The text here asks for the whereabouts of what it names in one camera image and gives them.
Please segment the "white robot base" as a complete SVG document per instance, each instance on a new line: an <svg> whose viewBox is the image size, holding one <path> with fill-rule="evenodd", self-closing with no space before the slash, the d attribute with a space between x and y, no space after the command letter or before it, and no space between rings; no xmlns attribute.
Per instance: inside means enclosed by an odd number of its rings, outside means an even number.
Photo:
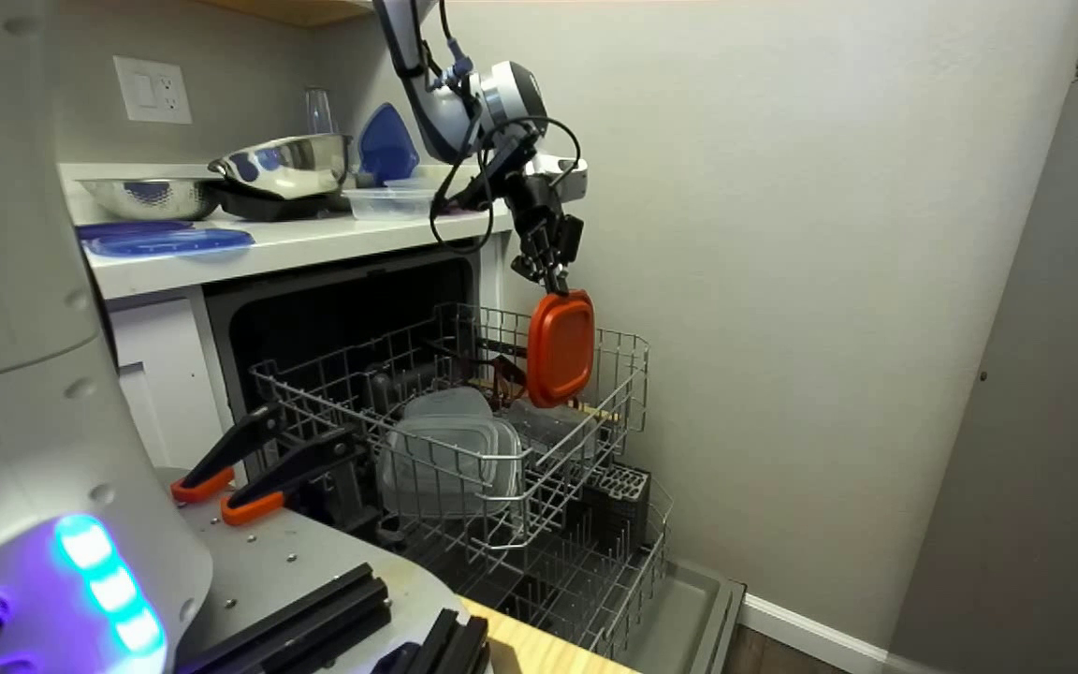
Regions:
<svg viewBox="0 0 1078 674"><path fill-rule="evenodd" d="M48 0L0 0L0 674L174 674L210 580L66 218Z"/></svg>

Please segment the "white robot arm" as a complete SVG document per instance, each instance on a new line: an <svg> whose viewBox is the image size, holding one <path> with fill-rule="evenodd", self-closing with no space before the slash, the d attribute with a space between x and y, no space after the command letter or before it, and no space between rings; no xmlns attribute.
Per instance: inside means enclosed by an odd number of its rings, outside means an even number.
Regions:
<svg viewBox="0 0 1078 674"><path fill-rule="evenodd" d="M419 138L444 165L431 218L504 203L521 235L514 270L545 294L568 294L584 220L564 203L588 193L578 133L545 112L524 63L474 73L452 32L441 32L452 57L452 67L441 67L422 39L419 0L372 4Z"/></svg>

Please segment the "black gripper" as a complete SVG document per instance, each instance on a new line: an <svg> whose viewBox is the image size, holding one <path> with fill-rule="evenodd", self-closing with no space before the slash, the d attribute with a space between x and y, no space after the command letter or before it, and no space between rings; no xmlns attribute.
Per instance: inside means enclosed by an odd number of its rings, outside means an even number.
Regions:
<svg viewBox="0 0 1078 674"><path fill-rule="evenodd" d="M521 253L514 270L535 284L560 284L578 261L584 220L568 203L588 193L579 162L539 162L529 135L501 135L478 169L478 193L514 215Z"/></svg>

